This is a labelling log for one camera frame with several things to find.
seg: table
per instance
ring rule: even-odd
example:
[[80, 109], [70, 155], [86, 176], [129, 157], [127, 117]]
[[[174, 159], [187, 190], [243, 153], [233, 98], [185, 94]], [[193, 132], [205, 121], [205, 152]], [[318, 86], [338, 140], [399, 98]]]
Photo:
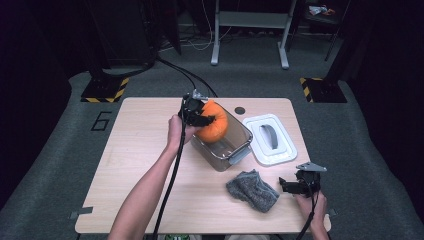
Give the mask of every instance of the table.
[[[216, 98], [238, 120], [272, 113], [280, 119], [298, 151], [295, 160], [263, 167], [250, 153], [237, 165], [217, 172], [188, 143], [162, 218], [159, 234], [273, 234], [300, 232], [305, 220], [295, 199], [284, 193], [278, 177], [296, 181], [296, 165], [310, 161], [290, 100], [277, 98]], [[83, 208], [78, 233], [109, 233], [115, 216], [132, 187], [153, 165], [165, 147], [168, 119], [178, 112], [181, 98], [126, 98], [121, 106]], [[234, 112], [245, 108], [243, 115]], [[263, 181], [281, 195], [267, 213], [230, 196], [225, 183], [241, 171], [256, 169]], [[165, 186], [168, 186], [172, 170]], [[153, 233], [162, 198], [146, 233]], [[328, 216], [327, 230], [331, 228]]]
[[235, 27], [257, 27], [257, 28], [276, 28], [284, 29], [281, 41], [277, 43], [278, 53], [280, 54], [281, 67], [285, 70], [289, 69], [287, 53], [285, 50], [287, 36], [289, 34], [290, 25], [293, 18], [294, 8], [297, 0], [290, 0], [290, 10], [288, 13], [256, 13], [256, 12], [233, 12], [220, 11], [219, 0], [216, 0], [215, 6], [215, 40], [212, 51], [212, 65], [218, 65], [219, 58], [219, 27], [235, 26]]

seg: wooden table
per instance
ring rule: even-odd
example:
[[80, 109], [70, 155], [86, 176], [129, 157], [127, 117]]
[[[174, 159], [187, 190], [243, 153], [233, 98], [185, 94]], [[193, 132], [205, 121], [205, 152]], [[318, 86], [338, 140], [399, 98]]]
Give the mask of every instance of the wooden table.
[[[278, 183], [278, 177], [296, 181], [296, 165], [310, 161], [290, 100], [217, 98], [215, 101], [240, 122], [247, 117], [268, 113], [276, 115], [292, 138], [298, 156], [291, 162], [263, 167], [250, 153], [240, 163], [224, 172], [217, 172], [190, 143], [186, 144], [159, 233], [300, 232], [305, 220], [293, 196], [283, 192]], [[83, 208], [93, 207], [92, 213], [78, 217], [75, 226], [78, 233], [109, 233], [122, 202], [165, 147], [168, 119], [178, 112], [180, 105], [181, 98], [127, 98], [123, 101], [83, 205]], [[245, 114], [236, 114], [236, 107], [245, 108]], [[267, 213], [258, 212], [246, 202], [233, 198], [225, 187], [225, 183], [241, 171], [253, 169], [281, 194]], [[146, 233], [153, 233], [161, 202], [162, 199]], [[327, 230], [331, 228], [328, 216], [325, 227]]]

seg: small black circle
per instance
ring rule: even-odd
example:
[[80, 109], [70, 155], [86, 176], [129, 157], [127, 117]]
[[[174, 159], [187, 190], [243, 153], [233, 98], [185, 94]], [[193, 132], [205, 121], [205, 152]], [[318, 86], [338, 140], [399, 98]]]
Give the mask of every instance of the small black circle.
[[246, 109], [244, 109], [243, 107], [236, 107], [236, 109], [234, 109], [234, 111], [238, 114], [238, 115], [243, 115], [246, 112]]

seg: white lid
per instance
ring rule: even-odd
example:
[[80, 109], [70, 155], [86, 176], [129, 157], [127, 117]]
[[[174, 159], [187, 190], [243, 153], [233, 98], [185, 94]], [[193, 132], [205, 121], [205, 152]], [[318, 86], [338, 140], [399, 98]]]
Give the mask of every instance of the white lid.
[[273, 114], [266, 114], [243, 120], [253, 133], [250, 144], [259, 163], [265, 166], [291, 161], [297, 150], [281, 121]]

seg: yellow and black tape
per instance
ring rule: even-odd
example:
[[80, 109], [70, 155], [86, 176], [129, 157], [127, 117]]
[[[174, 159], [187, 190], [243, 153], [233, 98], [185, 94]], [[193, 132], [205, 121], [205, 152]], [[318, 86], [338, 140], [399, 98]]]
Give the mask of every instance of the yellow and black tape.
[[307, 84], [307, 80], [322, 81], [322, 78], [300, 78], [300, 84], [302, 84], [303, 93], [305, 94], [306, 100], [310, 103], [313, 103], [314, 99], [312, 98], [311, 91]]
[[96, 98], [96, 97], [81, 97], [81, 102], [91, 102], [91, 103], [100, 103], [100, 102], [118, 102], [124, 94], [125, 87], [127, 86], [129, 78], [124, 79], [119, 86], [118, 91], [114, 97], [110, 98]]

